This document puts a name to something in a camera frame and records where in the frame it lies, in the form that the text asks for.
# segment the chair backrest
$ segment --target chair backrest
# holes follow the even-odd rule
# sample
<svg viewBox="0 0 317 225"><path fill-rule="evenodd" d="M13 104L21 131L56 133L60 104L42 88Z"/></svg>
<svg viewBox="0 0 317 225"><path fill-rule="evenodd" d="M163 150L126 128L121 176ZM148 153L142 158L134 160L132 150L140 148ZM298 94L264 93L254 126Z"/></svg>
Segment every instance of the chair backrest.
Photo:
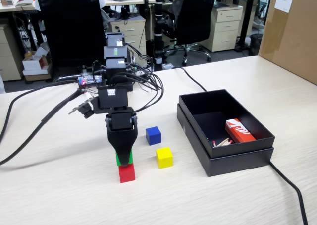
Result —
<svg viewBox="0 0 317 225"><path fill-rule="evenodd" d="M99 0L38 0L52 62L90 66L106 45Z"/></svg>
<svg viewBox="0 0 317 225"><path fill-rule="evenodd" d="M209 37L215 0L184 0L175 29L177 44L191 44Z"/></svg>

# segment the green cube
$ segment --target green cube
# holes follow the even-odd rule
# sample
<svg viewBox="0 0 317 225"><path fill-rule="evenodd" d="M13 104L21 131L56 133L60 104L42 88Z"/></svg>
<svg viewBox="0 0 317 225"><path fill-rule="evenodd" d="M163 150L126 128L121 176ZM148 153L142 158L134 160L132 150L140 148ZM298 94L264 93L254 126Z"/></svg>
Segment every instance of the green cube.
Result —
<svg viewBox="0 0 317 225"><path fill-rule="evenodd" d="M121 165L121 162L119 160L119 157L118 157L118 154L117 152L115 152L115 157L117 158L117 165L120 166ZM133 158L132 158L132 150L130 152L130 157L129 157L129 163L128 164L131 164L133 163Z"/></svg>

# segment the blue cube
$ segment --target blue cube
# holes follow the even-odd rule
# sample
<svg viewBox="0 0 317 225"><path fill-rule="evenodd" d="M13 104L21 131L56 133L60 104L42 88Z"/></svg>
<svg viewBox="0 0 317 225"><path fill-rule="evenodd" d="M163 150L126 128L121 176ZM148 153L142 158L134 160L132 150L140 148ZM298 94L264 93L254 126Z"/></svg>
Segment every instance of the blue cube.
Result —
<svg viewBox="0 0 317 225"><path fill-rule="evenodd" d="M161 143L161 133L158 127L147 128L146 132L149 145Z"/></svg>

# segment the white box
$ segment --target white box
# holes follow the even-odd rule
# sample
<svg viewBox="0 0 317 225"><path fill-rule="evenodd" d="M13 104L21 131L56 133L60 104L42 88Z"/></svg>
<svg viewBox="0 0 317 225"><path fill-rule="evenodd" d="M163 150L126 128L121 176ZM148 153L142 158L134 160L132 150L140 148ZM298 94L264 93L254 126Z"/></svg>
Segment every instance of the white box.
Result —
<svg viewBox="0 0 317 225"><path fill-rule="evenodd" d="M44 67L44 62L41 57L24 59L22 63L25 70L42 70L42 68Z"/></svg>
<svg viewBox="0 0 317 225"><path fill-rule="evenodd" d="M23 75L46 75L51 72L52 64L46 65L41 70L24 70Z"/></svg>

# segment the yellow cube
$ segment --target yellow cube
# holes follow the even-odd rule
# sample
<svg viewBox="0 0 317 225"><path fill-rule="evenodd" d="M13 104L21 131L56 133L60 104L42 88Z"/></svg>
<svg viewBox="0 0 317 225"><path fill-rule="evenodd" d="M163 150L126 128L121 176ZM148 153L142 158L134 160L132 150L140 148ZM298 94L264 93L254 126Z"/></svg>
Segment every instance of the yellow cube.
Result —
<svg viewBox="0 0 317 225"><path fill-rule="evenodd" d="M173 165L173 154L169 147L157 149L157 162L160 169Z"/></svg>

